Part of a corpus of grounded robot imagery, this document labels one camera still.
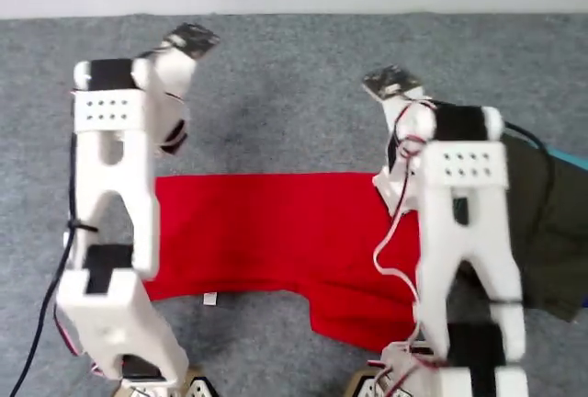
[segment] red garment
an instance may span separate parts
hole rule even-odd
[[[413,330],[411,292],[372,264],[390,217],[370,174],[169,176],[157,180],[161,263],[153,300],[208,291],[302,294],[317,333],[380,350]],[[414,213],[380,263],[411,278]]]

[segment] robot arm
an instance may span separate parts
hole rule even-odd
[[[179,395],[187,354],[142,285],[159,266],[158,149],[175,153],[187,137],[183,96],[198,60],[219,39],[184,24],[136,59],[80,62],[74,70],[74,193],[85,224],[73,241],[57,305],[106,378],[151,396]],[[121,142],[119,161],[109,148]],[[97,227],[118,193],[133,224],[133,244],[99,244]]]
[[[419,212],[415,317],[445,365],[415,375],[416,395],[527,395],[526,375],[516,365],[525,353],[525,326],[500,113],[438,107],[396,66],[368,75],[364,87],[382,104],[390,131],[388,162],[374,185],[390,214]],[[471,262],[490,298],[491,323],[447,322],[447,296],[462,261]]]

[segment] black cable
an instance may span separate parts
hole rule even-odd
[[[45,315],[47,314],[47,308],[49,307],[49,303],[51,302],[51,298],[53,297],[53,293],[57,288],[60,279],[62,278],[63,271],[65,270],[65,265],[67,264],[67,259],[69,257],[70,251],[72,250],[72,246],[74,245],[74,237],[75,237],[75,230],[76,229],[85,229],[89,232],[97,232],[96,227],[91,227],[82,224],[77,220],[77,208],[75,203],[75,152],[77,150],[77,137],[75,133],[72,133],[72,138],[70,140],[70,177],[69,177],[69,187],[68,187],[68,199],[69,199],[69,211],[70,211],[70,220],[67,223],[67,228],[69,230],[69,235],[67,237],[67,243],[65,244],[65,248],[63,249],[62,258],[59,261],[59,265],[57,266],[55,273],[53,274],[53,278],[51,279],[51,283],[45,292],[45,296],[43,297],[43,301],[40,305],[39,311],[39,321],[37,322],[37,329],[35,330],[35,335],[33,336],[33,342],[30,345],[30,350],[28,351],[27,360],[25,361],[25,366],[23,367],[22,371],[20,372],[20,376],[18,377],[17,384],[14,386],[12,391],[10,392],[10,397],[16,397],[18,390],[22,386],[25,378],[27,377],[28,371],[30,370],[30,366],[33,362],[35,354],[37,353],[37,347],[39,346],[39,340],[41,333],[43,331],[43,325],[45,324]]]
[[[531,240],[535,233],[537,233],[539,226],[541,225],[541,221],[543,220],[543,216],[545,215],[545,210],[548,207],[549,199],[551,198],[551,194],[553,193],[553,188],[555,187],[555,161],[551,153],[549,153],[547,146],[543,141],[541,141],[534,133],[522,128],[514,123],[506,121],[504,126],[508,130],[512,130],[519,135],[527,137],[541,152],[543,159],[545,160],[545,165],[547,169],[546,179],[545,179],[545,187],[543,189],[543,195],[539,202],[539,207],[535,213],[535,217],[531,222],[531,226],[529,227],[528,235],[526,237],[526,243],[530,244]]]

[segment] carpet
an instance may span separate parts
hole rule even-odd
[[[69,90],[76,62],[132,56],[184,20],[222,38],[201,64],[188,103],[191,134],[160,175],[377,172],[387,137],[378,104],[361,89],[392,62],[434,96],[496,106],[550,146],[588,156],[588,16],[206,16],[0,21],[0,387],[12,389],[62,252],[66,221]],[[130,239],[120,202],[107,238]],[[456,291],[451,315],[473,296]],[[288,292],[221,294],[156,304],[192,363],[223,396],[341,395],[374,353],[316,335],[308,304]],[[588,313],[566,324],[526,314],[530,395],[588,389]],[[72,359],[46,325],[22,396],[106,396],[87,359]]]

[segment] black garment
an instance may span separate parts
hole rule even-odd
[[[528,142],[504,135],[510,188],[508,209],[514,258],[521,269],[525,306],[571,321],[588,296],[588,172],[552,157],[555,185],[537,230],[546,157]],[[480,283],[470,266],[462,274]]]

